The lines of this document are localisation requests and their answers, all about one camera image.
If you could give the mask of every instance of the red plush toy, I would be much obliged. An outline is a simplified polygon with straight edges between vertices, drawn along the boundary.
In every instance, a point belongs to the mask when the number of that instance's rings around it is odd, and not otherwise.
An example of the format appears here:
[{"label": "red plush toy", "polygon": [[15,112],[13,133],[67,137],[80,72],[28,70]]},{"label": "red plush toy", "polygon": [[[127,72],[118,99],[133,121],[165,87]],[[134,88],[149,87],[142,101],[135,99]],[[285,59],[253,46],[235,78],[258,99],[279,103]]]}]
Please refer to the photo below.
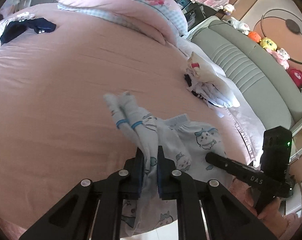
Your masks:
[{"label": "red plush toy", "polygon": [[290,68],[287,70],[287,72],[294,81],[295,85],[297,85],[298,88],[302,88],[302,71],[296,68]]}]

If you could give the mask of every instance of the pink plush toy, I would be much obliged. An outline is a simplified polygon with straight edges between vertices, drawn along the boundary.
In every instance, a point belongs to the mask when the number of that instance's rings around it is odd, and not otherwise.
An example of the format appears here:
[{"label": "pink plush toy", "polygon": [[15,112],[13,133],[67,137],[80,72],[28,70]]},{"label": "pink plush toy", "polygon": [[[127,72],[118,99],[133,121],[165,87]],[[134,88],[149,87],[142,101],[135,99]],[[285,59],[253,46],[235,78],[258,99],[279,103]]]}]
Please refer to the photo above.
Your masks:
[{"label": "pink plush toy", "polygon": [[270,50],[268,48],[265,49],[268,53],[270,53],[275,60],[284,67],[285,70],[289,68],[289,64],[287,60],[290,58],[290,55],[285,51],[285,49],[281,48],[277,51]]}]

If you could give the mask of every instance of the pink blanket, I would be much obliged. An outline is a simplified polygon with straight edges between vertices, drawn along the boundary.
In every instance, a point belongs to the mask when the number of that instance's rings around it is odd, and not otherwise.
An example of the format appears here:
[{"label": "pink blanket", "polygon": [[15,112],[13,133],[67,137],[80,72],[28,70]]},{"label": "pink blanket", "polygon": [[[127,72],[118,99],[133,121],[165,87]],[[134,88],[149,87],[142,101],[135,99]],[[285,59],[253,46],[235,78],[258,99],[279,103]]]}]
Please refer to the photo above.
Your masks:
[{"label": "pink blanket", "polygon": [[165,44],[175,45],[187,33],[187,21],[174,0],[57,0],[64,10],[79,11],[126,27]]},{"label": "pink blanket", "polygon": [[227,113],[187,91],[187,60],[123,26],[56,4],[25,9],[57,25],[0,47],[0,217],[31,226],[83,178],[105,179],[136,148],[115,129],[105,93],[129,90],[155,116],[187,113],[220,133],[229,158],[250,156]]}]

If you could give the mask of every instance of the white tile floor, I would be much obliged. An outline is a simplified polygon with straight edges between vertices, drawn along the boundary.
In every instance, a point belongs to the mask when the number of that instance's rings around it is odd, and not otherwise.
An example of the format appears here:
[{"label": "white tile floor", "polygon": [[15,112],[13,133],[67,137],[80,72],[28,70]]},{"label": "white tile floor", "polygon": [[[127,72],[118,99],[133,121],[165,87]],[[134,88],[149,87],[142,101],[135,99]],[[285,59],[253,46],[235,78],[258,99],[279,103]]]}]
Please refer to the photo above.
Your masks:
[{"label": "white tile floor", "polygon": [[122,238],[122,240],[178,240],[178,221],[152,230],[150,232],[136,235],[128,238]]}]

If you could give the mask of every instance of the yellow plush toy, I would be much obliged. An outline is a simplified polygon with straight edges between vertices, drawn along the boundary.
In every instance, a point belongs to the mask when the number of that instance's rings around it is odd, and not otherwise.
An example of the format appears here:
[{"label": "yellow plush toy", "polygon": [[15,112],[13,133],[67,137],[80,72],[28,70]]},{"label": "yellow plush toy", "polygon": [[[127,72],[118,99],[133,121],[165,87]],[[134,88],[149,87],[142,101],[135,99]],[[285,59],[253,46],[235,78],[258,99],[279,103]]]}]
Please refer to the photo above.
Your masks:
[{"label": "yellow plush toy", "polygon": [[270,49],[273,51],[276,51],[276,49],[278,48],[275,42],[269,38],[263,38],[260,42],[260,46],[264,49]]}]

